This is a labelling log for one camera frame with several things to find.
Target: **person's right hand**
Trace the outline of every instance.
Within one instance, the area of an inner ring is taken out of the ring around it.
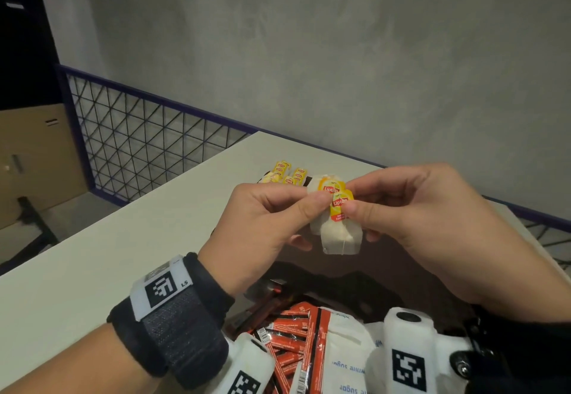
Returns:
[[[346,184],[343,212],[395,238],[456,296],[521,321],[571,320],[571,285],[447,164],[390,167]]]

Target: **person's left hand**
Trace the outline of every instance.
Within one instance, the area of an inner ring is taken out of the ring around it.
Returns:
[[[240,184],[198,260],[222,289],[237,296],[268,270],[284,244],[311,250],[311,244],[296,233],[331,200],[326,191],[307,194],[305,188],[293,185]]]

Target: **white marker tag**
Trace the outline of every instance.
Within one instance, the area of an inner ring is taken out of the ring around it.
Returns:
[[[191,284],[192,279],[181,255],[149,272],[134,282],[131,288],[130,298],[135,320],[140,322]]]

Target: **metal grid panel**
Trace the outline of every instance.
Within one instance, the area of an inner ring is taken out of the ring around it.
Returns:
[[[123,202],[249,135],[78,76],[68,82],[95,187]]]

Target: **hand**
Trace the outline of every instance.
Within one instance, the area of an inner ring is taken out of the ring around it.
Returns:
[[[395,238],[456,296],[527,321],[571,320],[571,287],[447,164],[392,167],[346,184],[343,212]]]
[[[198,260],[231,296],[256,282],[283,245],[302,250],[311,244],[297,235],[331,203],[325,191],[278,183],[240,184],[226,205]]]

